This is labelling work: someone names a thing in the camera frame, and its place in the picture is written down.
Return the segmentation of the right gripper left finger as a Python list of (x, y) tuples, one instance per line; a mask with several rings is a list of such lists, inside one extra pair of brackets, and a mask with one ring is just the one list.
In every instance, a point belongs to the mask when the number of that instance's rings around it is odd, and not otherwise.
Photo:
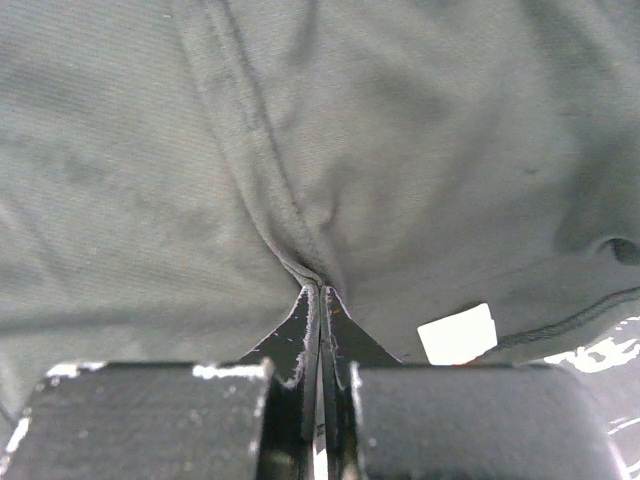
[(287, 318), (239, 359), (244, 365), (268, 361), (272, 366), (258, 479), (313, 476), (320, 330), (317, 299), (315, 287), (302, 288)]

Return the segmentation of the black t shirt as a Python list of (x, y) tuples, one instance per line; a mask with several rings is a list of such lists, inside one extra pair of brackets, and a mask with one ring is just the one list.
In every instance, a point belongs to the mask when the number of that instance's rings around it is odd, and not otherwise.
[(231, 360), (330, 284), (397, 358), (639, 306), (635, 1), (5, 1), (1, 415), (68, 360)]

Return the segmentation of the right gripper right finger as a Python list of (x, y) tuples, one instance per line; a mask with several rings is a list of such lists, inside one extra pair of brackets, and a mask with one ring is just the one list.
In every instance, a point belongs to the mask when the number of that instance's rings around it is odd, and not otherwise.
[(338, 292), (321, 289), (320, 359), (328, 477), (344, 479), (358, 470), (356, 407), (351, 367), (395, 368), (402, 362), (349, 315)]

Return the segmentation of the black marble pattern mat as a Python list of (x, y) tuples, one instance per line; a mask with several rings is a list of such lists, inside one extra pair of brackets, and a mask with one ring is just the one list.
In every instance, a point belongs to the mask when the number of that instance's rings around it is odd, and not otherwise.
[(596, 341), (543, 361), (574, 374), (592, 392), (631, 479), (639, 477), (639, 318), (618, 322)]

